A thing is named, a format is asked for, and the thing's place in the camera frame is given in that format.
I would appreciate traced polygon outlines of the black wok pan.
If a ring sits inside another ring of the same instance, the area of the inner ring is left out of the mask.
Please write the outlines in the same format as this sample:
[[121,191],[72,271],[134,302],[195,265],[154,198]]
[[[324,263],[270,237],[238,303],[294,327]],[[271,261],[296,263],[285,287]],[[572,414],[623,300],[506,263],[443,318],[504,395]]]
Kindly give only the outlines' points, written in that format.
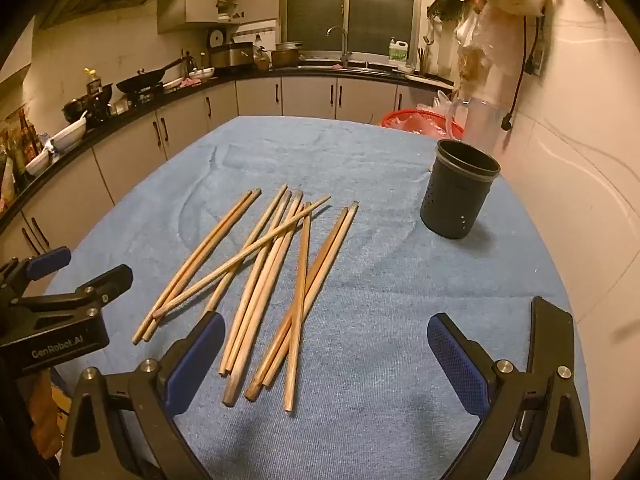
[[116,88],[123,94],[133,94],[146,88],[155,87],[163,80],[163,76],[170,68],[180,65],[182,61],[183,58],[177,58],[174,62],[150,72],[139,70],[136,76],[119,81],[116,84]]

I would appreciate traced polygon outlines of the kitchen window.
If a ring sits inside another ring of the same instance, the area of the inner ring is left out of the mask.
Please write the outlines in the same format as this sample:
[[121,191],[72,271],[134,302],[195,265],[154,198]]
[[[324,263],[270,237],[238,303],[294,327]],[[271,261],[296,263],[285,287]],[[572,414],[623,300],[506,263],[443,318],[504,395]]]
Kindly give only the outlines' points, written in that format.
[[280,0],[279,34],[307,53],[372,54],[385,58],[390,38],[407,41],[416,60],[422,0]]

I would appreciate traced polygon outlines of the clear glass pitcher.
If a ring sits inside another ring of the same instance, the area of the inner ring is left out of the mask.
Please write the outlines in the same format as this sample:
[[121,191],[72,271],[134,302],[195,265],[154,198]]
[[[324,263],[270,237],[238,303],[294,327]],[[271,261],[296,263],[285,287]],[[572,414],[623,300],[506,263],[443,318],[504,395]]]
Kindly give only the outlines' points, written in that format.
[[462,141],[487,155],[491,155],[498,141],[500,110],[481,99],[462,100],[457,98],[453,100],[446,115],[446,131],[451,139],[454,138],[452,125],[460,108],[466,110]]

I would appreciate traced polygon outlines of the green detergent bottle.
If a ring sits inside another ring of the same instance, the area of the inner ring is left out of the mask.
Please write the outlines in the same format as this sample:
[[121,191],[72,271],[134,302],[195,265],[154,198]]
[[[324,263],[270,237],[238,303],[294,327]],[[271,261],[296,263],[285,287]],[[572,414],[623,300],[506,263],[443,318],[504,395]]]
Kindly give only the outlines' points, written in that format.
[[407,63],[409,45],[407,41],[390,38],[388,45],[388,59],[394,65],[401,66]]

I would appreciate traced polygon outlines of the red plastic basket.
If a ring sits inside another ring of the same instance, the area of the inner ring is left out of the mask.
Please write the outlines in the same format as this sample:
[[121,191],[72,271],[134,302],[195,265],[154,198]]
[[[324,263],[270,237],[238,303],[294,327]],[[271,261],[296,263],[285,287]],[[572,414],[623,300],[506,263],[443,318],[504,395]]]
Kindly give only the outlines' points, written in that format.
[[405,132],[429,136],[433,139],[454,138],[461,140],[464,130],[456,122],[451,123],[451,133],[446,127],[446,117],[432,110],[408,108],[388,113],[380,122],[380,126]]

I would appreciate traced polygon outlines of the wooden chopstick diagonal crossing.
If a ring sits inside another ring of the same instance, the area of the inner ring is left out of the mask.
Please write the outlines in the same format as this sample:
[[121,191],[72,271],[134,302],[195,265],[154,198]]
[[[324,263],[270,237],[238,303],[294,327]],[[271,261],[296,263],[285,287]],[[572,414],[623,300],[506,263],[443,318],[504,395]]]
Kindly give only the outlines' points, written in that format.
[[224,274],[226,274],[231,268],[233,268],[236,264],[242,262],[245,258],[251,255],[256,250],[262,248],[265,244],[273,240],[274,238],[280,236],[282,233],[288,231],[295,226],[297,221],[303,219],[308,216],[311,211],[314,211],[316,208],[320,207],[324,203],[326,203],[331,196],[325,195],[316,200],[311,205],[303,208],[301,211],[296,212],[292,216],[289,216],[285,221],[279,224],[276,228],[268,231],[264,236],[259,237],[258,240],[255,240],[254,243],[247,246],[247,248],[242,249],[238,252],[234,257],[227,260],[221,266],[218,266],[215,270],[205,275],[204,278],[196,282],[193,286],[187,288],[180,295],[175,297],[173,300],[170,300],[168,304],[165,304],[163,307],[157,309],[153,313],[153,318],[162,318],[165,314],[174,310],[176,307],[180,306],[183,302],[190,299],[192,296],[198,294],[203,288],[207,287],[213,281],[216,281],[217,278],[220,278]]

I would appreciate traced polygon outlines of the wooden chopstick thick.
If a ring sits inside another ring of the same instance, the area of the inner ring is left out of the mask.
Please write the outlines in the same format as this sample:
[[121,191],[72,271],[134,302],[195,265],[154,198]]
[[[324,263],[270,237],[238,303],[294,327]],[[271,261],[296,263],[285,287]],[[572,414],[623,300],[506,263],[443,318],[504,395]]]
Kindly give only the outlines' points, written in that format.
[[243,342],[240,347],[238,356],[235,359],[232,371],[227,375],[228,382],[226,388],[224,388],[224,394],[222,395],[222,403],[227,408],[233,408],[236,400],[238,400],[242,382],[246,375],[246,369],[250,362],[250,354],[253,351],[255,340],[259,332],[260,324],[262,324],[262,318],[267,309],[269,298],[276,284],[283,260],[290,247],[293,234],[295,232],[297,223],[292,226],[291,229],[281,234],[282,238],[279,244],[273,245],[273,249],[277,251],[271,254],[273,256],[272,263],[268,268],[268,276],[262,289],[262,293],[258,299],[257,307],[254,310],[253,316],[248,324],[248,329],[245,333]]

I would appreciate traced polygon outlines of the black utensil holder cup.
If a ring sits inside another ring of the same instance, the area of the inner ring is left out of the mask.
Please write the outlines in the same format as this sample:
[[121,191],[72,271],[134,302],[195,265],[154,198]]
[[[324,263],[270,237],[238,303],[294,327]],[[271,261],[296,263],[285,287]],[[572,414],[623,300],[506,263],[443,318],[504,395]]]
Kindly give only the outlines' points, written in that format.
[[420,208],[427,229],[450,240],[465,238],[500,171],[493,157],[474,146],[439,140]]

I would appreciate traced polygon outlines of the white bowl on counter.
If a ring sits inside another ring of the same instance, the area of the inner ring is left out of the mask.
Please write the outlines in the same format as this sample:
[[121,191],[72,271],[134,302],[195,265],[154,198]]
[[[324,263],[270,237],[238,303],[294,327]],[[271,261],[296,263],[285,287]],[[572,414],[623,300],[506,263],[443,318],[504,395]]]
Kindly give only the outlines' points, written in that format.
[[72,122],[69,126],[52,136],[48,141],[49,150],[63,154],[78,144],[87,131],[86,115],[87,113],[83,112],[76,122]]

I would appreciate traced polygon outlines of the cooking pot on counter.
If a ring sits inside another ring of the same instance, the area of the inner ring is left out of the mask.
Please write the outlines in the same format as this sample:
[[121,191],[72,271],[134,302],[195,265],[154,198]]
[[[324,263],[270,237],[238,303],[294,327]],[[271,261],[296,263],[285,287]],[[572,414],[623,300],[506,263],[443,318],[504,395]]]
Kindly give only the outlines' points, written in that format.
[[276,44],[276,48],[271,51],[271,65],[278,68],[295,67],[299,63],[300,48],[303,44],[299,41],[287,41]]

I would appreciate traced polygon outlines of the wooden chopstick vertical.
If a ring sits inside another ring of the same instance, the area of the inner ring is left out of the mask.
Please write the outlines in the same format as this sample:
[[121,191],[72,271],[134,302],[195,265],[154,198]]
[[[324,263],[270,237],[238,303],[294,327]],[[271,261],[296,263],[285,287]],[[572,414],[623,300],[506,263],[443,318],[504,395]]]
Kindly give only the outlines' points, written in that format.
[[308,256],[310,245],[311,218],[306,216],[300,231],[298,267],[294,304],[291,313],[291,338],[288,347],[288,372],[284,389],[284,410],[291,414],[294,411],[297,367],[300,340],[302,339],[303,310],[306,295],[306,279],[308,272]]

